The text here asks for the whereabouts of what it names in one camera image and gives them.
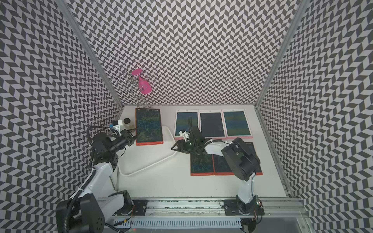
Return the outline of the pink writing tablet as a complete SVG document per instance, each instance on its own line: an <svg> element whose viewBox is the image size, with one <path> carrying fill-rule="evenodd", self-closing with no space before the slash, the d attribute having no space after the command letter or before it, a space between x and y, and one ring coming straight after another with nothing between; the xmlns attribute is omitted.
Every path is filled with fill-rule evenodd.
<svg viewBox="0 0 373 233"><path fill-rule="evenodd" d="M188 121L192 118L192 126L200 127L199 111L198 110L177 110L175 118L175 128L173 135L175 138L181 138L179 132L181 130L188 131Z"/></svg>
<svg viewBox="0 0 373 233"><path fill-rule="evenodd" d="M199 111L200 131L206 138L226 138L221 110Z"/></svg>
<svg viewBox="0 0 373 233"><path fill-rule="evenodd" d="M253 138L252 130L244 109L223 109L222 117L226 138Z"/></svg>

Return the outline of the red writing tablet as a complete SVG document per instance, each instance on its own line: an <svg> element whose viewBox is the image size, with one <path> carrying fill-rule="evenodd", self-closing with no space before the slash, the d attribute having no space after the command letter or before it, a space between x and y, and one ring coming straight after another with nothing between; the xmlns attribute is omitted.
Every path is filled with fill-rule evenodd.
<svg viewBox="0 0 373 233"><path fill-rule="evenodd" d="M252 167L255 168L256 175L259 175L259 176L263 175L263 172L260 166L260 159L257 156L253 142L246 142L246 145L249 148L249 152L248 152L249 161L251 162Z"/></svg>
<svg viewBox="0 0 373 233"><path fill-rule="evenodd" d="M154 108L136 108L137 146L160 145L164 143L161 112Z"/></svg>
<svg viewBox="0 0 373 233"><path fill-rule="evenodd" d="M223 156L212 155L215 175L234 175Z"/></svg>
<svg viewBox="0 0 373 233"><path fill-rule="evenodd" d="M214 175L213 156L203 152L202 154L190 154L190 175L209 176Z"/></svg>

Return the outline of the white plastic storage box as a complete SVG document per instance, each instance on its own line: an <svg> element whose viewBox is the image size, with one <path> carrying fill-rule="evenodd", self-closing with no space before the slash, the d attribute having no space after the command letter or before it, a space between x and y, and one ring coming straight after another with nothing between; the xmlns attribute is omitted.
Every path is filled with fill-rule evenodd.
<svg viewBox="0 0 373 233"><path fill-rule="evenodd" d="M136 175L176 156L176 151L171 150L175 139L170 129L163 125L162 130L164 143L146 146L133 145L126 148L126 152L118 161L120 175L124 177Z"/></svg>

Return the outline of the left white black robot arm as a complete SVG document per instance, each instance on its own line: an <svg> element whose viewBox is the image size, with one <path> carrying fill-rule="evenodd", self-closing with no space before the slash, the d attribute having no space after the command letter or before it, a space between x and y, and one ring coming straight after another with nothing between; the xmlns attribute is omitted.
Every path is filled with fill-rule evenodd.
<svg viewBox="0 0 373 233"><path fill-rule="evenodd" d="M91 136L93 126L88 127L86 134L92 146L90 174L77 191L67 200L61 201L56 208L57 231L59 233L101 233L113 215L132 215L134 203L128 191L115 192L99 204L98 197L106 181L118 165L117 152L134 144L137 139L133 130L123 129L108 135L99 132Z"/></svg>

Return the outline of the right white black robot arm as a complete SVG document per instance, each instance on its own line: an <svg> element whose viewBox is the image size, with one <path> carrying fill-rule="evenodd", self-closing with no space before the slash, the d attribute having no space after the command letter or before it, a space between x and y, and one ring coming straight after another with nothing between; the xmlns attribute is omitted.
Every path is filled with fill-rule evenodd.
<svg viewBox="0 0 373 233"><path fill-rule="evenodd" d="M233 174L242 181L236 195L236 203L242 215L254 212L258 214L260 200L254 195L254 178L260 167L260 160L249 145L241 138L232 142L222 139L205 138L196 126L189 131L180 131L182 139L177 141L171 150L195 155L203 153L221 156L225 159Z"/></svg>

